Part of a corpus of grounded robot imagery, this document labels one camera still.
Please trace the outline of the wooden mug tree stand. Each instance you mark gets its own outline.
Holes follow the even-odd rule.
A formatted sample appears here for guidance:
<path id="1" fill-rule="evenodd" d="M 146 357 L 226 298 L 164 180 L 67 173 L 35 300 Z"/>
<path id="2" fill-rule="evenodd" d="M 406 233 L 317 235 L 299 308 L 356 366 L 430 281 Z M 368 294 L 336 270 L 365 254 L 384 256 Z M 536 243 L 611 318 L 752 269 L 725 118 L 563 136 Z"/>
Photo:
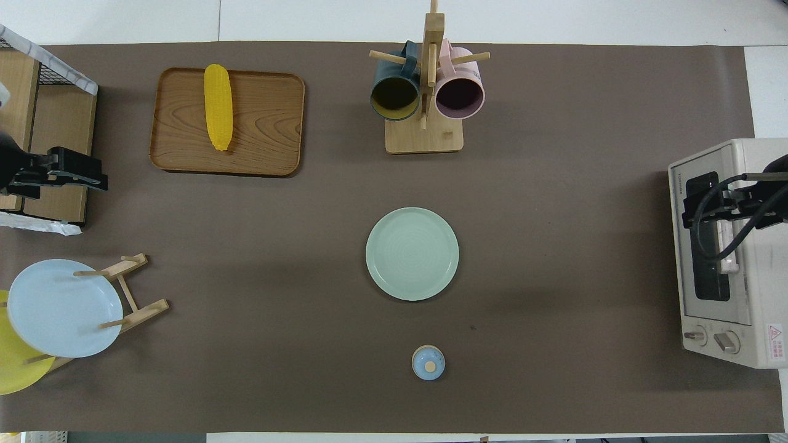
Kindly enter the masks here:
<path id="1" fill-rule="evenodd" d="M 388 121 L 383 118 L 385 149 L 388 154 L 453 153 L 461 151 L 464 147 L 463 122 L 465 119 L 446 118 L 437 110 L 435 104 L 437 59 L 441 52 L 441 42 L 447 38 L 445 36 L 445 16 L 439 11 L 438 5 L 439 0 L 430 0 L 430 11 L 425 14 L 422 43 L 417 45 L 419 48 L 417 67 L 421 68 L 419 109 L 410 118 L 402 121 Z M 372 50 L 369 56 L 376 62 L 388 60 L 402 64 L 405 61 L 404 58 L 390 53 Z M 453 62 L 455 64 L 472 61 L 479 63 L 490 58 L 489 52 L 471 53 L 471 55 L 455 58 Z M 369 94 L 369 103 L 371 103 L 371 94 Z"/>

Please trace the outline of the pink mug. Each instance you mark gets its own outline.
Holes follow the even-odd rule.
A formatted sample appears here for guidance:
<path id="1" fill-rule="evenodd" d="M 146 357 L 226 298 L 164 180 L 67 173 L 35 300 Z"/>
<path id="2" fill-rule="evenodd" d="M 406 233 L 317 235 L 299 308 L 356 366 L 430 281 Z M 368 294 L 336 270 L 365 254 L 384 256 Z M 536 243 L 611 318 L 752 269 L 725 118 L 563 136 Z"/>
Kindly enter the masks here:
<path id="1" fill-rule="evenodd" d="M 478 62 L 453 62 L 455 58 L 471 54 L 467 48 L 454 47 L 447 38 L 441 42 L 437 59 L 435 104 L 446 118 L 467 119 L 484 105 L 485 91 Z"/>

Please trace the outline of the light blue plate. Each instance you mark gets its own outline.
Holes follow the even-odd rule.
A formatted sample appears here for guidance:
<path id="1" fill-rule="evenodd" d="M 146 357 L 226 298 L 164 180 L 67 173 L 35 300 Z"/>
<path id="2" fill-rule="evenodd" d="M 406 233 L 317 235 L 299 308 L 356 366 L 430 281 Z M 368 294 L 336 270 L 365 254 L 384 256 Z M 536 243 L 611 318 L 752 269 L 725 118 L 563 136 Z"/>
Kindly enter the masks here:
<path id="1" fill-rule="evenodd" d="M 45 355 L 84 358 L 115 342 L 124 312 L 120 295 L 105 277 L 80 275 L 90 266 L 46 259 L 23 269 L 9 288 L 7 312 L 24 342 Z"/>

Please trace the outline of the toaster oven glass door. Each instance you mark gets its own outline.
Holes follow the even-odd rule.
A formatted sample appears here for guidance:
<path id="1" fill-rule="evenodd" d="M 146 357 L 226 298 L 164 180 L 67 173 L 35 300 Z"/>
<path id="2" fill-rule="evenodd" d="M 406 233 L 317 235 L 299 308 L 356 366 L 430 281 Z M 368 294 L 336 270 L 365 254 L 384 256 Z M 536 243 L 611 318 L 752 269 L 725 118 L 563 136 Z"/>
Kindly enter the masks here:
<path id="1" fill-rule="evenodd" d="M 711 263 L 693 247 L 694 236 L 682 219 L 686 198 L 697 202 L 714 184 L 745 171 L 740 138 L 674 162 L 668 169 L 673 243 L 684 315 L 742 325 L 752 323 L 743 246 L 723 261 Z"/>

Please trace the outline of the pale green plate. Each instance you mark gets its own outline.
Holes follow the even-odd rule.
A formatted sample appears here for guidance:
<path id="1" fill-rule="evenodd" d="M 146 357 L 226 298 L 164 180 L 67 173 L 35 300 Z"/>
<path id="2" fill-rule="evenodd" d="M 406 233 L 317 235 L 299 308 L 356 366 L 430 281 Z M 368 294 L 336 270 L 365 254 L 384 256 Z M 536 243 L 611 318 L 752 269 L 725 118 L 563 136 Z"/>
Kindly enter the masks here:
<path id="1" fill-rule="evenodd" d="M 372 227 L 364 250 L 367 271 L 378 288 L 409 303 L 443 291 L 459 268 L 457 236 L 439 214 L 402 207 Z"/>

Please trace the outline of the dark teal mug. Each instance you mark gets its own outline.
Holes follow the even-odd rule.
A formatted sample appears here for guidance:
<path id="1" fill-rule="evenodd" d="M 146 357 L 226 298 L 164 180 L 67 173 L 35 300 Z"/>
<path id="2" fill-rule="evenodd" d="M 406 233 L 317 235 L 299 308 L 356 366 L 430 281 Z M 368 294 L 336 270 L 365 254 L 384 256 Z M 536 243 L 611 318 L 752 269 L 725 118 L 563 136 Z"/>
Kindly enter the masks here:
<path id="1" fill-rule="evenodd" d="M 406 41 L 400 52 L 391 55 L 404 58 L 400 64 L 378 60 L 371 88 L 371 106 L 388 121 L 410 118 L 421 103 L 421 68 L 417 43 Z"/>

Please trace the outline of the white toaster oven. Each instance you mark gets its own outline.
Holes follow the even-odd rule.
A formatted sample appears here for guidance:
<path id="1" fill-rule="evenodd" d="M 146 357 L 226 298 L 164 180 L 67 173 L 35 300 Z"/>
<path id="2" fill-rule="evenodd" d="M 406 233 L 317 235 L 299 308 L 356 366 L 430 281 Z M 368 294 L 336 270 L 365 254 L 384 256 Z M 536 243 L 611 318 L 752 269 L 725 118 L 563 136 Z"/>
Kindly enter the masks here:
<path id="1" fill-rule="evenodd" d="M 743 246 L 751 325 L 684 315 L 679 291 L 681 332 L 703 330 L 707 344 L 685 340 L 682 347 L 701 355 L 757 369 L 788 369 L 788 138 L 740 138 L 746 171 L 721 180 L 703 195 L 692 227 L 693 247 L 711 263 Z M 701 221 L 715 196 L 754 184 L 770 185 L 770 198 L 754 216 L 741 220 Z M 736 355 L 724 353 L 713 335 L 734 331 L 741 340 Z"/>

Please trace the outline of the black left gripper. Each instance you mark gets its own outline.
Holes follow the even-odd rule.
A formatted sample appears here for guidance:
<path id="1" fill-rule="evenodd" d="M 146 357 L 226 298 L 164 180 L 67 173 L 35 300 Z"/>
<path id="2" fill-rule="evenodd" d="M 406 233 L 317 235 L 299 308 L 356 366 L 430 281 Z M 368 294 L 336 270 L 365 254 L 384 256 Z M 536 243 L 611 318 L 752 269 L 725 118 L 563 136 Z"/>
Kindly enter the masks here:
<path id="1" fill-rule="evenodd" d="M 23 151 L 14 138 L 0 132 L 0 194 L 39 199 L 42 187 L 79 186 L 109 190 L 102 162 L 62 146 L 46 155 Z"/>

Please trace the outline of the wooden serving tray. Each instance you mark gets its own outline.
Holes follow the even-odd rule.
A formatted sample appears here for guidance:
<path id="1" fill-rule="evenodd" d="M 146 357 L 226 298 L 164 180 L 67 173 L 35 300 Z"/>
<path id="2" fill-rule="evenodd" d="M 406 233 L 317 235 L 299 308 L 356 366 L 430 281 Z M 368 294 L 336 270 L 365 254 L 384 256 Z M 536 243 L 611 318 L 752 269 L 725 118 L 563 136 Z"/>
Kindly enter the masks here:
<path id="1" fill-rule="evenodd" d="M 287 177 L 299 167 L 306 86 L 292 73 L 231 70 L 233 139 L 209 140 L 200 68 L 167 68 L 156 93 L 150 162 L 170 173 Z"/>

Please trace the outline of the brown table mat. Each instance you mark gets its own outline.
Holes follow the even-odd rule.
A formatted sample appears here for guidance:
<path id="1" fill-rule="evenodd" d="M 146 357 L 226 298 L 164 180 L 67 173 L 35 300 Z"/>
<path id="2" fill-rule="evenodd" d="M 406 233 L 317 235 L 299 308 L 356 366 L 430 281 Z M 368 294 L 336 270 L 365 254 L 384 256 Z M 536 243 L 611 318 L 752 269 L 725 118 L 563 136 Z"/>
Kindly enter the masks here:
<path id="1" fill-rule="evenodd" d="M 99 84 L 109 177 L 81 235 L 0 229 L 0 288 L 26 266 L 102 268 L 170 309 L 0 396 L 0 432 L 457 434 L 779 432 L 779 375 L 681 345 L 670 163 L 752 136 L 739 47 L 474 44 L 483 110 L 453 154 L 391 155 L 369 106 L 371 43 L 50 46 Z M 150 162 L 166 68 L 220 63 L 306 85 L 287 178 Z M 431 210 L 455 277 L 409 303 L 372 281 L 372 227 Z M 446 369 L 419 379 L 413 352 Z"/>

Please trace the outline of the yellow plate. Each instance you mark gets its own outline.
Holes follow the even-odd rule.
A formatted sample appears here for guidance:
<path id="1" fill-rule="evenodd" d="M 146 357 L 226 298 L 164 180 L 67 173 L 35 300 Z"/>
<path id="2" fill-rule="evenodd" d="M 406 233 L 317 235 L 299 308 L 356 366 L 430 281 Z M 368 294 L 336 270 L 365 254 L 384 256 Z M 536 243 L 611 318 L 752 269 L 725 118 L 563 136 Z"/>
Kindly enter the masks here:
<path id="1" fill-rule="evenodd" d="M 9 320 L 8 291 L 0 290 L 0 395 L 16 393 L 45 376 L 55 362 L 53 356 L 32 348 L 18 336 Z"/>

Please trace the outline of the wooden plate rack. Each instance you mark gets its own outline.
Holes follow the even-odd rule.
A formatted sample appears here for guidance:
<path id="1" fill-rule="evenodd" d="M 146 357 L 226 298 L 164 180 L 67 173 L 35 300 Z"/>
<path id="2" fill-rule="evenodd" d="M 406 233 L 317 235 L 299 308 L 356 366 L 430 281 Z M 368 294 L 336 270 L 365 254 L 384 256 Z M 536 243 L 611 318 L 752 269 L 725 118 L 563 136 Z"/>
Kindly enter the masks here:
<path id="1" fill-rule="evenodd" d="M 135 302 L 133 295 L 130 292 L 129 285 L 126 281 L 126 276 L 133 272 L 134 270 L 140 269 L 142 266 L 148 263 L 148 258 L 144 254 L 136 254 L 130 256 L 121 256 L 120 261 L 116 264 L 108 266 L 104 269 L 93 269 L 90 272 L 77 272 L 76 275 L 99 275 L 105 277 L 113 287 L 115 287 L 116 291 L 120 295 L 120 300 L 123 306 L 124 317 L 122 320 L 118 322 L 108 322 L 102 324 L 103 328 L 107 328 L 109 326 L 113 326 L 116 324 L 121 325 L 121 333 L 118 335 L 120 336 L 122 333 L 126 333 L 129 330 L 132 330 L 135 326 L 141 325 L 142 323 L 152 319 L 153 317 L 163 313 L 166 309 L 169 309 L 169 304 L 167 300 L 161 299 L 155 301 L 154 303 L 150 303 L 150 305 L 140 306 Z M 51 355 L 42 355 L 42 358 L 47 358 Z M 79 358 L 62 358 L 56 357 L 55 363 L 53 367 L 57 367 L 58 365 L 62 364 L 67 360 L 79 359 Z"/>

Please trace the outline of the yellow corn cob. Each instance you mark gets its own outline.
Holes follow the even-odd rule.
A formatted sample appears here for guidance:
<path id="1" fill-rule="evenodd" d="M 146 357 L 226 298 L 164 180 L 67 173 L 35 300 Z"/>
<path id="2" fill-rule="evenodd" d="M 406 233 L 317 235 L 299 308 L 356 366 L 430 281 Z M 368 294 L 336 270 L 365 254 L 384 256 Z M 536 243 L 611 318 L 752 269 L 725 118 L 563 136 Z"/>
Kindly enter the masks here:
<path id="1" fill-rule="evenodd" d="M 222 65 L 205 68 L 203 92 L 209 141 L 217 151 L 228 151 L 233 139 L 233 92 L 229 72 Z"/>

